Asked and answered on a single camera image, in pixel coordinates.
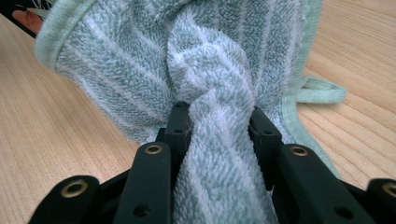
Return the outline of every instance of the striped towel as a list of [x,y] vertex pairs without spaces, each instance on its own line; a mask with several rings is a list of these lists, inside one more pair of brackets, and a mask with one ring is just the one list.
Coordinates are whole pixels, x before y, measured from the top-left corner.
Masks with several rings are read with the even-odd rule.
[[285,143],[328,157],[296,113],[318,21],[308,0],[58,0],[36,56],[75,81],[132,140],[153,141],[172,105],[191,104],[176,223],[274,223],[248,137],[259,106]]

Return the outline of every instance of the terry cloth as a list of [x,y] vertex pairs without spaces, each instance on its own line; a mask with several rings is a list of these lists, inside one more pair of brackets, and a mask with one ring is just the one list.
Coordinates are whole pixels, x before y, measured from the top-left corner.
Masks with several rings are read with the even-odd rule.
[[298,100],[337,103],[345,95],[333,83],[301,78],[320,6],[319,0],[58,0],[37,37],[36,56],[141,143],[154,140],[175,102],[191,104],[176,223],[274,223],[248,137],[255,105],[285,143],[311,147],[336,173],[296,113]]

